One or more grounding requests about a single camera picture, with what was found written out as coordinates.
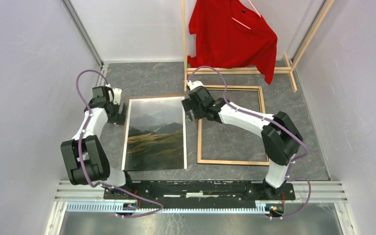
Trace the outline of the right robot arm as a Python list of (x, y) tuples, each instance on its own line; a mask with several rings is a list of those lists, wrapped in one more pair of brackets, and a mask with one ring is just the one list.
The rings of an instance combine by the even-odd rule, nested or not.
[(239, 127), (260, 137), (270, 160), (263, 194), (270, 200), (282, 195), (289, 166), (304, 146), (303, 137), (288, 114), (256, 112), (236, 105), (225, 96), (214, 99), (204, 86), (191, 89), (182, 100), (182, 106), (190, 119), (205, 118)]

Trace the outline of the wooden picture frame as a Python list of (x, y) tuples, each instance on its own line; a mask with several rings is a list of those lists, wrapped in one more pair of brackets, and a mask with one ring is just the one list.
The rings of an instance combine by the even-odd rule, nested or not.
[[(268, 121), (264, 118), (270, 118), (271, 115), (265, 112), (265, 104), (263, 91), (261, 86), (240, 86), (233, 85), (224, 87), (223, 85), (205, 85), (206, 89), (210, 91), (235, 91), (235, 92), (257, 92), (258, 93), (258, 103), (260, 110), (252, 111), (246, 109), (252, 113), (251, 115), (244, 113), (241, 107), (234, 105), (234, 108), (229, 106), (222, 108), (222, 123), (225, 125), (231, 125), (239, 127), (243, 130), (247, 130), (250, 133), (257, 135), (261, 138), (261, 131), (264, 125), (267, 125)], [(198, 120), (198, 141), (197, 141), (197, 163), (198, 164), (209, 164), (209, 165), (254, 165), (254, 166), (269, 166), (270, 159), (266, 155), (265, 161), (240, 161), (240, 160), (206, 160), (202, 158), (203, 149), (203, 120)]]

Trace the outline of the landscape photo print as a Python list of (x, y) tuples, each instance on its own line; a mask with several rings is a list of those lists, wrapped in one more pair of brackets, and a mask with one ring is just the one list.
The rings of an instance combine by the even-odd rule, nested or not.
[(183, 96), (131, 99), (125, 122), (121, 168), (126, 171), (185, 169)]

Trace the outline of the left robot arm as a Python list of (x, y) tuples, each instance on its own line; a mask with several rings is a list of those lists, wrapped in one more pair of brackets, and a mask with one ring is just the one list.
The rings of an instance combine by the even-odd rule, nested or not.
[(116, 186), (121, 199), (134, 194), (134, 186), (127, 182), (127, 173), (110, 166), (99, 137), (104, 126), (123, 125), (127, 104), (121, 104), (122, 90), (110, 86), (93, 88), (93, 97), (86, 102), (84, 120), (71, 140), (61, 143), (68, 179), (72, 185)]

